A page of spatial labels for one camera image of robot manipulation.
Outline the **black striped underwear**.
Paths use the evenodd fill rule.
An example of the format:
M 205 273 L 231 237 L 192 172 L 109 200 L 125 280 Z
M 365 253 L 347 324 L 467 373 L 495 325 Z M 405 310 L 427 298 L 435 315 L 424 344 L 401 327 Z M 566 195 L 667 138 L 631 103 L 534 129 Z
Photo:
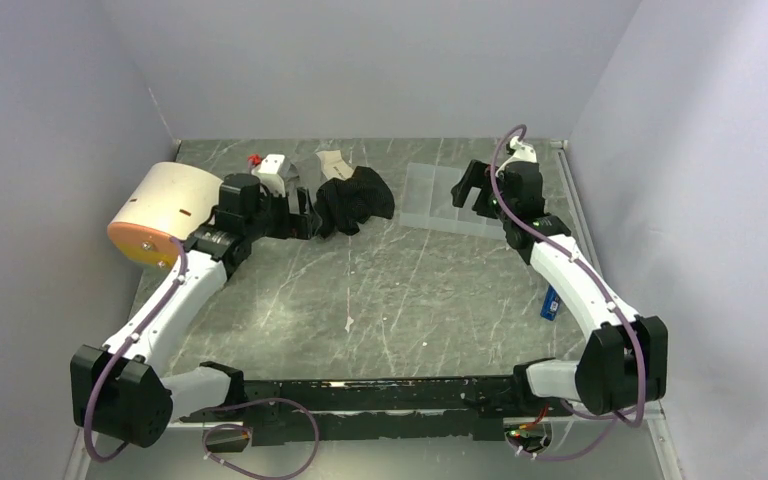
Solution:
M 372 217 L 391 220 L 395 198 L 375 170 L 360 166 L 348 179 L 323 183 L 316 192 L 314 209 L 321 221 L 319 237 L 326 239 L 337 232 L 353 236 Z

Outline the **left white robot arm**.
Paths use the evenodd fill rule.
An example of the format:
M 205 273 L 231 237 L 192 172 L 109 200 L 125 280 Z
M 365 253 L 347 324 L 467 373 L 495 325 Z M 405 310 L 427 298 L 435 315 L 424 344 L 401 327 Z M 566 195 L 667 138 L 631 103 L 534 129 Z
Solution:
M 123 446 L 153 445 L 169 422 L 206 410 L 232 420 L 248 396 L 241 370 L 206 361 L 184 374 L 161 369 L 205 303 L 264 238 L 311 239 L 320 225 L 310 192 L 250 173 L 226 176 L 207 219 L 184 240 L 171 240 L 175 264 L 136 315 L 102 346 L 81 346 L 70 362 L 73 417 L 92 458 L 94 434 Z

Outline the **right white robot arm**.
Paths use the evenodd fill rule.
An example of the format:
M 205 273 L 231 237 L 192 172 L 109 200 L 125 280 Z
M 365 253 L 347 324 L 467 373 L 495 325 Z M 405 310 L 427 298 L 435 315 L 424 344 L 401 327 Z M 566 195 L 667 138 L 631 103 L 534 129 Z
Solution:
M 667 390 L 668 330 L 619 298 L 583 256 L 570 228 L 545 208 L 537 164 L 515 161 L 493 172 L 469 163 L 452 187 L 464 207 L 479 191 L 473 211 L 500 221 L 508 245 L 559 295 L 586 341 L 574 361 L 543 359 L 518 365 L 509 389 L 512 407 L 532 415 L 548 398 L 574 401 L 595 415 L 662 399 Z

